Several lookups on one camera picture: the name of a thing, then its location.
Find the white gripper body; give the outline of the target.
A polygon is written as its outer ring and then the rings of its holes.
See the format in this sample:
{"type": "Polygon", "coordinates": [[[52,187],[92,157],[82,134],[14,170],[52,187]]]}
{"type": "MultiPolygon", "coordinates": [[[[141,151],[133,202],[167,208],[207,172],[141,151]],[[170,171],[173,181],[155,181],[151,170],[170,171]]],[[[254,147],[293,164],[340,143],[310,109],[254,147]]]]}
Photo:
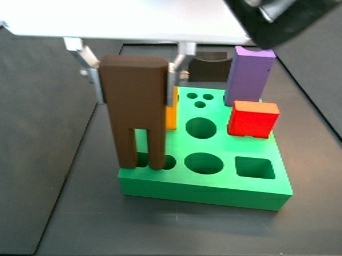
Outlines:
{"type": "Polygon", "coordinates": [[[223,0],[0,0],[16,35],[246,45],[223,0]]]}

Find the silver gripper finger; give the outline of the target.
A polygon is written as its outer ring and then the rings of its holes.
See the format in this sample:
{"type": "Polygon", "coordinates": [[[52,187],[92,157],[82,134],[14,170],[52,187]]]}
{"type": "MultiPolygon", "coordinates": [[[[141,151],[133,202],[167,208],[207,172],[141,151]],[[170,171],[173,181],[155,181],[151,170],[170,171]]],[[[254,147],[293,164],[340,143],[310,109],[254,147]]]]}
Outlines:
{"type": "Polygon", "coordinates": [[[178,44],[178,54],[173,62],[169,63],[167,74],[167,101],[169,107],[174,106],[174,87],[179,81],[179,74],[187,68],[197,53],[195,42],[181,42],[178,44]]]}
{"type": "Polygon", "coordinates": [[[86,76],[94,85],[96,100],[99,104],[104,103],[103,89],[99,77],[99,64],[91,48],[84,44],[80,38],[64,37],[64,45],[67,51],[71,53],[82,66],[82,75],[86,76]]]}

